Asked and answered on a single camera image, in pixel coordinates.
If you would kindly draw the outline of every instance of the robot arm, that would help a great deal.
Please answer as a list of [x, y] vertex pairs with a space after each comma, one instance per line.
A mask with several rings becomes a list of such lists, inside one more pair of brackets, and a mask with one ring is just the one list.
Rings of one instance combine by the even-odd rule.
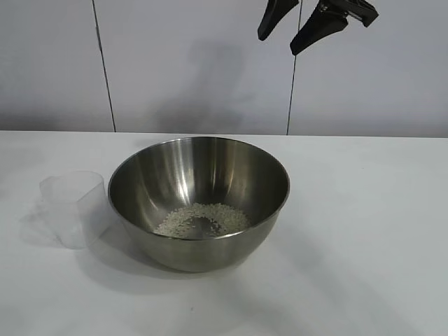
[[[276, 25], [299, 4], [299, 0], [268, 0], [258, 27], [258, 38], [264, 41]], [[340, 32], [349, 24], [347, 16], [361, 21], [364, 27], [378, 17], [375, 7], [364, 0], [319, 0], [317, 7], [290, 43], [294, 55], [324, 37]]]

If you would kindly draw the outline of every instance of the stainless steel bowl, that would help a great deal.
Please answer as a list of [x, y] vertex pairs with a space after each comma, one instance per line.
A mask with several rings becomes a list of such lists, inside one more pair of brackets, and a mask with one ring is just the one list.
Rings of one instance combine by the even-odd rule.
[[[133, 241], [152, 259], [187, 272], [216, 270], [247, 257], [270, 233], [288, 194], [288, 174], [269, 153], [210, 136], [141, 150], [117, 168], [108, 189]], [[240, 209], [251, 227], [203, 239], [153, 233], [168, 213], [193, 203]]]

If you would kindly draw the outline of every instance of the rice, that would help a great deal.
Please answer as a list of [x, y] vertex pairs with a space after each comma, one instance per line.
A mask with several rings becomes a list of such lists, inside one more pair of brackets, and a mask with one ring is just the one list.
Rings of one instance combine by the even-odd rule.
[[221, 203], [194, 203], [169, 213], [154, 233], [175, 238], [218, 237], [249, 226], [243, 211]]

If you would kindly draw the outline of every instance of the plastic measuring cup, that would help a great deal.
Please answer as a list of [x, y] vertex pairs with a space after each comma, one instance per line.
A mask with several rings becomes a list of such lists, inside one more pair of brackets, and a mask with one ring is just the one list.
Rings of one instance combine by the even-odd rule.
[[68, 249], [90, 246], [111, 224], [104, 179], [93, 171], [51, 176], [40, 183], [45, 221]]

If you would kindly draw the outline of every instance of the white table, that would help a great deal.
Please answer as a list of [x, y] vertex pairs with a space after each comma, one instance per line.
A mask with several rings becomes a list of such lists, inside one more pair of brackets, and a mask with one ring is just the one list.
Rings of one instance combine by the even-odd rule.
[[173, 134], [0, 132], [0, 335], [446, 336], [448, 139], [231, 136], [275, 155], [290, 198], [238, 267], [152, 265], [120, 226], [61, 248], [39, 181], [106, 181]]

